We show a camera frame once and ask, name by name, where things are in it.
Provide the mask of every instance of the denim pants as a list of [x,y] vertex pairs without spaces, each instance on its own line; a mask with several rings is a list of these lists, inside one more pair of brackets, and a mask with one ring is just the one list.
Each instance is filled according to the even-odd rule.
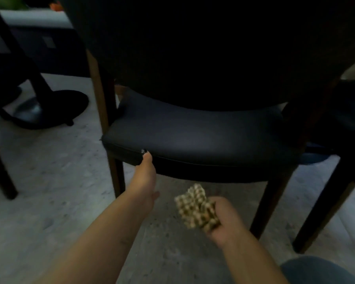
[[280,268],[290,284],[355,284],[354,275],[319,257],[292,259]]

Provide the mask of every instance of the woven cloth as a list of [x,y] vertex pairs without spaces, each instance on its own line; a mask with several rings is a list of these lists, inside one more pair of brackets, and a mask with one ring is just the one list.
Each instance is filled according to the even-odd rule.
[[220,225],[215,203],[206,198],[203,187],[198,183],[191,186],[185,194],[175,197],[175,203],[188,229],[199,227],[209,232]]

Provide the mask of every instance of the floor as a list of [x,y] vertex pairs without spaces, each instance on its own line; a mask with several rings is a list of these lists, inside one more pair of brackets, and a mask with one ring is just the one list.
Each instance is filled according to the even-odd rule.
[[[75,120],[28,131],[0,119],[0,154],[20,194],[0,192],[0,283],[37,279],[114,200],[90,79],[44,75],[52,89],[75,89],[91,103]],[[28,82],[7,109],[33,95]],[[261,238],[277,263],[297,257],[291,241],[338,159],[299,167]],[[126,181],[133,167],[124,166]],[[161,197],[143,223],[118,283],[231,283],[218,249],[200,231],[184,228],[173,197],[191,181],[157,177]],[[250,225],[265,183],[202,183],[210,195],[229,198]],[[355,191],[307,252],[355,274]]]

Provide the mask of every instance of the person's right forearm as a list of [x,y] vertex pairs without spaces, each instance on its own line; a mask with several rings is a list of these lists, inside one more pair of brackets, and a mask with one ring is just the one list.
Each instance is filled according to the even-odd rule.
[[237,284],[288,284],[279,266],[246,228],[240,229],[222,251]]

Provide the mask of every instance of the orange object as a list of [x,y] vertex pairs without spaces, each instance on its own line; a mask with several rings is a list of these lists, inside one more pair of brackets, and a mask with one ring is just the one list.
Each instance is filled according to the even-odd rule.
[[50,9],[52,9],[53,11],[56,12],[62,12],[63,11],[63,7],[61,5],[61,3],[58,1],[58,3],[51,3],[50,4]]

